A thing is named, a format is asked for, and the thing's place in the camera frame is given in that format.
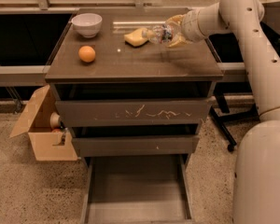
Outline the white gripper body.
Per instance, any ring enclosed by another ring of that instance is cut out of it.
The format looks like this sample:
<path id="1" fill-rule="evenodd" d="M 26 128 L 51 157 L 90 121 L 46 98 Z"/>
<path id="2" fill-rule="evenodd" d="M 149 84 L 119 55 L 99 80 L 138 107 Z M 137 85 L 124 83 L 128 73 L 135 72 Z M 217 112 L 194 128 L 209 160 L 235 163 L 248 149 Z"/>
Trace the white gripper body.
<path id="1" fill-rule="evenodd" d="M 207 38 L 200 27 L 202 13 L 202 8 L 193 9 L 185 14 L 182 19 L 181 33 L 189 42 L 196 43 Z"/>

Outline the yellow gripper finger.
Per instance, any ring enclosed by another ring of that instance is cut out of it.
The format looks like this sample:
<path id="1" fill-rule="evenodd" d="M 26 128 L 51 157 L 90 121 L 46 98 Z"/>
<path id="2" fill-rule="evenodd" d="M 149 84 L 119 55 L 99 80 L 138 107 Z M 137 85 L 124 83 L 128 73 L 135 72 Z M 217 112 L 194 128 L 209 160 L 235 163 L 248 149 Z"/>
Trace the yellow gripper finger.
<path id="1" fill-rule="evenodd" d="M 183 46 L 186 44 L 189 44 L 189 41 L 184 36 L 179 35 L 168 45 L 168 48 Z"/>
<path id="2" fill-rule="evenodd" d="M 177 24 L 177 25 L 180 25 L 182 23 L 184 19 L 184 15 L 174 15 L 173 17 L 169 18 L 166 20 L 166 23 L 167 24 L 171 24 L 171 23 L 174 23 L 174 24 Z"/>

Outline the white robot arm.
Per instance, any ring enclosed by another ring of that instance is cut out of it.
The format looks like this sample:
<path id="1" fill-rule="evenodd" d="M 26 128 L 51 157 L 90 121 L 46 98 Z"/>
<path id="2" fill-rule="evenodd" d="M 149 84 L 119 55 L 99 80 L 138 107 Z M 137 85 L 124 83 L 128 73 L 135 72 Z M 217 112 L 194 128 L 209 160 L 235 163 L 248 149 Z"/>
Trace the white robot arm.
<path id="1" fill-rule="evenodd" d="M 280 224 L 280 57 L 261 29 L 259 0 L 220 0 L 171 18 L 183 42 L 234 33 L 260 123 L 238 147 L 233 224 Z"/>

